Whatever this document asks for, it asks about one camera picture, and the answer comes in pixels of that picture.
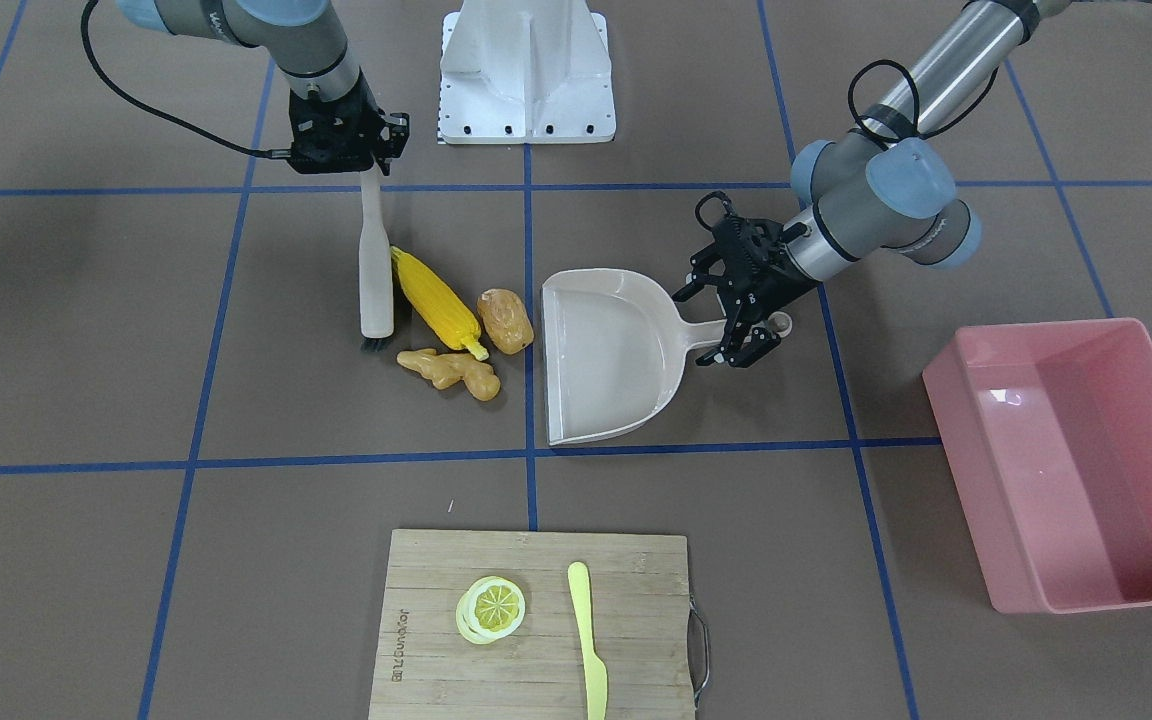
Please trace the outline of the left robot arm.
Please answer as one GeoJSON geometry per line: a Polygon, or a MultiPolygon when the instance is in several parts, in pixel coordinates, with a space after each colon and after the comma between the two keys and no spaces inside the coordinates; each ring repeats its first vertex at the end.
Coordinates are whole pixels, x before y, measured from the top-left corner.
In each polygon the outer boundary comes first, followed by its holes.
{"type": "Polygon", "coordinates": [[[742,217],[730,196],[708,194],[722,214],[712,240],[691,256],[672,300],[712,287],[723,331],[703,342],[698,365],[746,367],[785,336],[778,311],[817,290],[877,250],[922,266],[952,268],[978,249],[982,223],[957,196],[932,147],[986,99],[1005,60],[1064,1],[968,1],[910,67],[886,60],[900,82],[867,109],[849,105],[852,126],[838,141],[814,141],[791,164],[799,214],[787,222],[742,217]]]}

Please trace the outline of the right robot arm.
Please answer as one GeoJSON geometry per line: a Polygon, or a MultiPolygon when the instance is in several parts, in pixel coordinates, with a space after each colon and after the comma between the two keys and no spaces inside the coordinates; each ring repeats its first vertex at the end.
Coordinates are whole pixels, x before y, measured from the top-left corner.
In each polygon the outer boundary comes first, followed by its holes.
{"type": "Polygon", "coordinates": [[[291,145],[241,146],[127,94],[93,54],[94,3],[88,3],[79,23],[88,60],[105,85],[136,108],[251,158],[283,161],[302,176],[371,169],[389,176],[392,162],[402,156],[410,138],[410,115],[387,113],[376,101],[329,1],[119,1],[116,6],[134,26],[265,50],[288,83],[291,145]]]}

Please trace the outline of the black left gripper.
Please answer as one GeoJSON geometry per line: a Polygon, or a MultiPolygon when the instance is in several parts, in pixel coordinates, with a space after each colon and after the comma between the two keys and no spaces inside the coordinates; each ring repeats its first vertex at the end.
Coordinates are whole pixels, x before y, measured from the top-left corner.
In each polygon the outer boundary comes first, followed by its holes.
{"type": "Polygon", "coordinates": [[[685,283],[672,300],[682,304],[703,288],[714,288],[732,328],[723,328],[719,341],[696,357],[696,365],[749,367],[783,340],[783,319],[770,316],[820,286],[790,252],[791,241],[805,236],[809,227],[742,217],[722,191],[703,196],[694,215],[710,233],[710,242],[691,256],[685,283]]]}

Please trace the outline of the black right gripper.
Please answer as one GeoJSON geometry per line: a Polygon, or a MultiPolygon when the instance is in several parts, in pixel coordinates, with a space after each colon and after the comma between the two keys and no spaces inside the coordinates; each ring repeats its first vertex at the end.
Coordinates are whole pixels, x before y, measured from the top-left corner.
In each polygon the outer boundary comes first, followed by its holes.
{"type": "Polygon", "coordinates": [[[410,141],[410,114],[379,108],[362,76],[332,101],[314,88],[306,97],[289,92],[288,118],[291,149],[285,161],[306,176],[376,168],[388,177],[410,141]]]}

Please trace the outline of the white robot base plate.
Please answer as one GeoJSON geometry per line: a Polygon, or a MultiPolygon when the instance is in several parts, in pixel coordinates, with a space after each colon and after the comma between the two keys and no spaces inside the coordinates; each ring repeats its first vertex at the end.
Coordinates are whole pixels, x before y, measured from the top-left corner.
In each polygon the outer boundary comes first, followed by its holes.
{"type": "Polygon", "coordinates": [[[607,18],[585,1],[467,1],[444,15],[440,40],[439,142],[616,137],[607,18]]]}

